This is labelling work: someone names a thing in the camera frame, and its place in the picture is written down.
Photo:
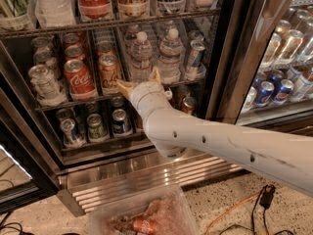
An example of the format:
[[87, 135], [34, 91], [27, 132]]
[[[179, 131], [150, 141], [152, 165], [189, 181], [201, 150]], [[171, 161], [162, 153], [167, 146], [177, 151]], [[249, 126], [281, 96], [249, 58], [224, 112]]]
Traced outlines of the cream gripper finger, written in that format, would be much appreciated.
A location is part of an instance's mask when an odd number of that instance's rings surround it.
[[155, 81], [160, 83], [160, 75], [157, 67], [153, 67], [152, 72], [149, 75], [149, 81]]
[[131, 93], [134, 89], [134, 86], [131, 82], [124, 81], [121, 79], [118, 79], [116, 81], [118, 91], [126, 98], [129, 99], [131, 97]]

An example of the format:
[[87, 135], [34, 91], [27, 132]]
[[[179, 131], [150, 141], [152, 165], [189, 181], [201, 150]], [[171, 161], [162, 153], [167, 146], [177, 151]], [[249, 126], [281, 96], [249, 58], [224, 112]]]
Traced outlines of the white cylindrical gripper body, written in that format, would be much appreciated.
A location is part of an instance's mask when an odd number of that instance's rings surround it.
[[146, 81], [134, 87], [130, 102], [141, 117], [156, 109], [170, 108], [163, 86], [156, 81]]

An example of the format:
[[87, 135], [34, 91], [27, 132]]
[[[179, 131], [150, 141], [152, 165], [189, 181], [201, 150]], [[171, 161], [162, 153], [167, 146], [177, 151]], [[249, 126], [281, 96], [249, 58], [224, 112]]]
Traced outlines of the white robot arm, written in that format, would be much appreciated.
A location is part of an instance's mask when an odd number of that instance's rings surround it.
[[143, 129], [166, 158], [195, 149], [313, 196], [313, 138], [190, 116], [165, 96], [158, 69], [134, 84], [118, 80], [118, 91], [142, 119]]

